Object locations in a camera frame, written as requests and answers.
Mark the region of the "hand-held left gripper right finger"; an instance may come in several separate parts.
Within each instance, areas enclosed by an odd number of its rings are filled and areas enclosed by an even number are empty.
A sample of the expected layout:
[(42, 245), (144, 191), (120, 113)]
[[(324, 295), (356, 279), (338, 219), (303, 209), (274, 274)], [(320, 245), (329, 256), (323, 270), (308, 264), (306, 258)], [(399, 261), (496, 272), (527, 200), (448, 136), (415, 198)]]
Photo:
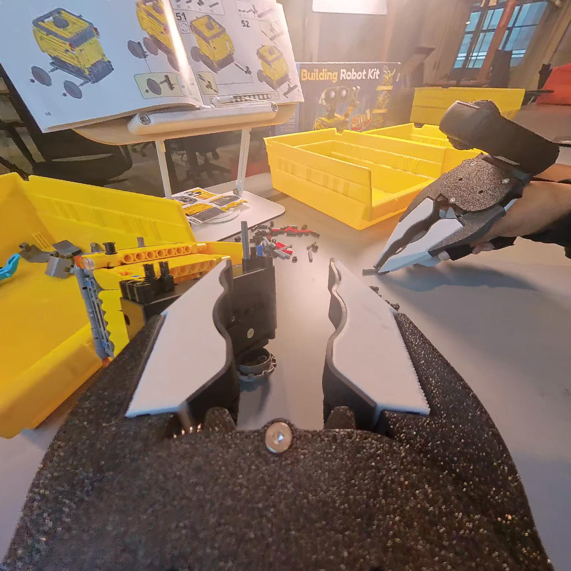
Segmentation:
[(324, 417), (347, 407), (355, 418), (382, 412), (427, 416), (425, 396), (394, 310), (342, 263), (328, 266), (327, 341), (323, 371)]

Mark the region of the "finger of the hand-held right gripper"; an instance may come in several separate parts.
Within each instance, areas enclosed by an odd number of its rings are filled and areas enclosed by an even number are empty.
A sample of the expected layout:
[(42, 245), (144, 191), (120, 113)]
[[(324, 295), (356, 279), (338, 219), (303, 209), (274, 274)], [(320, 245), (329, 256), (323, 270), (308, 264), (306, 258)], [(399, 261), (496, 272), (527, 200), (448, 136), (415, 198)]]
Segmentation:
[(392, 256), (379, 270), (380, 274), (393, 272), (418, 263), (432, 262), (433, 255), (429, 251), (462, 228), (457, 219), (439, 219), (420, 238)]
[(380, 258), (374, 265), (375, 270), (381, 270), (392, 256), (410, 244), (418, 234), (427, 232), (438, 220), (439, 211), (438, 201), (432, 197), (426, 197), (410, 212), (407, 212), (386, 242)]

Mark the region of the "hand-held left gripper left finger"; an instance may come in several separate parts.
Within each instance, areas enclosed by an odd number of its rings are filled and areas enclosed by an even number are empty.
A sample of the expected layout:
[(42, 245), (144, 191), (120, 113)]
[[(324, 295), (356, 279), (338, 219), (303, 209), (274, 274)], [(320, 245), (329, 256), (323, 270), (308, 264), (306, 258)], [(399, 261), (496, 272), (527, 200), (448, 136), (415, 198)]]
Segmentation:
[(161, 313), (126, 418), (177, 412), (230, 368), (232, 282), (223, 259)]

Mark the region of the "yellow toy block robot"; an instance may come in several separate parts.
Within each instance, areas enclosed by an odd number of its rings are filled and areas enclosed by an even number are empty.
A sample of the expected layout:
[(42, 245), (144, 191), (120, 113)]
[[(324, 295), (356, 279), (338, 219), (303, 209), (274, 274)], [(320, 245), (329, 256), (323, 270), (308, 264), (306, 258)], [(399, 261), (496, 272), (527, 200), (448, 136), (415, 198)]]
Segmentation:
[(276, 243), (264, 233), (245, 244), (182, 242), (118, 250), (114, 242), (73, 257), (87, 310), (95, 352), (102, 363), (118, 356), (154, 316), (159, 315), (220, 263), (230, 262), (232, 285), (228, 332), (243, 380), (252, 361), (277, 330)]

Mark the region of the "small red black parts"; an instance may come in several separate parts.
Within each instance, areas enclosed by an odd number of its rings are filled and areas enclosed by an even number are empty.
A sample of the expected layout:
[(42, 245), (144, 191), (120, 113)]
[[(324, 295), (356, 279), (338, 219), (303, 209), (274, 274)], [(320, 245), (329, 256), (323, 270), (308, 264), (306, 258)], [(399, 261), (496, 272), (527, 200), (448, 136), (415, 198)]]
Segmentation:
[(320, 234), (310, 229), (308, 225), (279, 227), (271, 220), (268, 224), (254, 225), (248, 229), (248, 236), (251, 256), (268, 256), (296, 263), (299, 257), (295, 253), (295, 248), (301, 244), (302, 238), (309, 240), (304, 248), (308, 252), (310, 262), (313, 261), (313, 254), (319, 249), (317, 240)]

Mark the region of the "grey desk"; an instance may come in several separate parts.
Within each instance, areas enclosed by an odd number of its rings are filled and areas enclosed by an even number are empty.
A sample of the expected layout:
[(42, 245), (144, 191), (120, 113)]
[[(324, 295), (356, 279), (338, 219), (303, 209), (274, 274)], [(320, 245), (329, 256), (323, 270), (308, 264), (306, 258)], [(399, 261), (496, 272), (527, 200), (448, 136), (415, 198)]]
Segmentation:
[(323, 425), (327, 264), (341, 261), (383, 298), (400, 305), (471, 386), (515, 461), (533, 518), (557, 570), (570, 570), (570, 260), (562, 248), (518, 239), (497, 252), (363, 276), (398, 217), (356, 231), (271, 188), (269, 175), (246, 189), (285, 208), (278, 221), (320, 234), (313, 262), (301, 239), (298, 262), (276, 261), (278, 365), (269, 388), (242, 393), (238, 427), (286, 418)]

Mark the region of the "person's right hand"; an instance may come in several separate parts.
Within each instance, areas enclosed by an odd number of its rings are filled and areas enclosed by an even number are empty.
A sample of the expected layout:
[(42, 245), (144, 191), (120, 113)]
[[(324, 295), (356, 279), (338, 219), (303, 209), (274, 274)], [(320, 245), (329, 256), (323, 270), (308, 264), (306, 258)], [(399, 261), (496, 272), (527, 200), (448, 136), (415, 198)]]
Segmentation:
[(492, 240), (517, 238), (538, 232), (570, 213), (570, 184), (531, 182), (523, 196), (499, 218), (481, 238), (472, 242), (472, 253), (491, 251)]

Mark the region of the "blue printed cardboard box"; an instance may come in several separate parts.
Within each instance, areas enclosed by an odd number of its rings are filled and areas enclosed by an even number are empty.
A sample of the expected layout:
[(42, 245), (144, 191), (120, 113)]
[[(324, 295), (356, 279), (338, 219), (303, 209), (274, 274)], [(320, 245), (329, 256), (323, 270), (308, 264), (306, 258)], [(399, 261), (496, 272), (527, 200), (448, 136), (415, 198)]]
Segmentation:
[(299, 62), (304, 102), (297, 131), (364, 132), (387, 126), (400, 62)]

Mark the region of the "yellow grey sticker sheet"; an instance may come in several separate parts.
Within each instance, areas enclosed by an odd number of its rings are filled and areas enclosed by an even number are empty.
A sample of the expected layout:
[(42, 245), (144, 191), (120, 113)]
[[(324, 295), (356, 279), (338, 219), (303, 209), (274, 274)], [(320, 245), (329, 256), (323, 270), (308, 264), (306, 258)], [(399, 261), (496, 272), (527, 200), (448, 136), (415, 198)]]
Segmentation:
[(181, 204), (183, 213), (191, 225), (219, 223), (233, 219), (234, 212), (248, 203), (234, 194), (221, 195), (196, 187), (172, 195)]

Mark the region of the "grey toy block part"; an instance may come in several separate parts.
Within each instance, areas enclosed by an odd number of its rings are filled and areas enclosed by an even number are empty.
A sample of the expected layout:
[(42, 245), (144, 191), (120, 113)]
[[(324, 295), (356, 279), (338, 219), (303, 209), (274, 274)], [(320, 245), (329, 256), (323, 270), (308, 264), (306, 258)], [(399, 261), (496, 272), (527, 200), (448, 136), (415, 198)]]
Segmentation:
[(40, 249), (26, 242), (19, 245), (19, 254), (31, 263), (45, 263), (45, 274), (65, 279), (73, 271), (75, 256), (82, 254), (82, 249), (70, 242), (62, 240), (53, 244), (51, 251)]

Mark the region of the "white stand pole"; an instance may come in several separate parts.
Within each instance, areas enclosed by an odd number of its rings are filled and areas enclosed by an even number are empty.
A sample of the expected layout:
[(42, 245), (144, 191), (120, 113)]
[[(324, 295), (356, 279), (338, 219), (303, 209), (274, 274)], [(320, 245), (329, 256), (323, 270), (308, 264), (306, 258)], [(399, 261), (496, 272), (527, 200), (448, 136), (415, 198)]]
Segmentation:
[(238, 170), (237, 170), (235, 188), (233, 190), (233, 193), (238, 197), (242, 197), (244, 192), (250, 140), (251, 140), (251, 128), (248, 127), (242, 129), (240, 137)]
[(157, 139), (154, 141), (154, 144), (158, 157), (164, 196), (166, 199), (172, 199), (172, 188), (169, 174), (169, 161), (171, 157), (167, 151), (166, 143), (164, 140)]

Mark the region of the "beige book stand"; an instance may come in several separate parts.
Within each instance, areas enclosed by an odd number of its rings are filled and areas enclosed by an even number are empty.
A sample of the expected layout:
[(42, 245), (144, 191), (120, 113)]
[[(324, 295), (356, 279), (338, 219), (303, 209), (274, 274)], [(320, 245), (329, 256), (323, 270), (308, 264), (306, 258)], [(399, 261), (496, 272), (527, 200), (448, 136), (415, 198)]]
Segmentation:
[(256, 99), (216, 103), (198, 109), (189, 105), (173, 106), (78, 127), (75, 131), (85, 138), (107, 145), (134, 145), (281, 125), (293, 116), (296, 109), (297, 103), (277, 104)]

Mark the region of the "open instruction booklet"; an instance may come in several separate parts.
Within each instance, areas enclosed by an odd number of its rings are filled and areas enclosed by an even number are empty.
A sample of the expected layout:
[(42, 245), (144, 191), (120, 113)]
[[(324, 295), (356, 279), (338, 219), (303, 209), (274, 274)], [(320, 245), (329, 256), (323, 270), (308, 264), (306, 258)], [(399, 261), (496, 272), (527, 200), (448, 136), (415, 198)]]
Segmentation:
[(43, 132), (303, 102), (276, 1), (1, 1), (1, 65)]

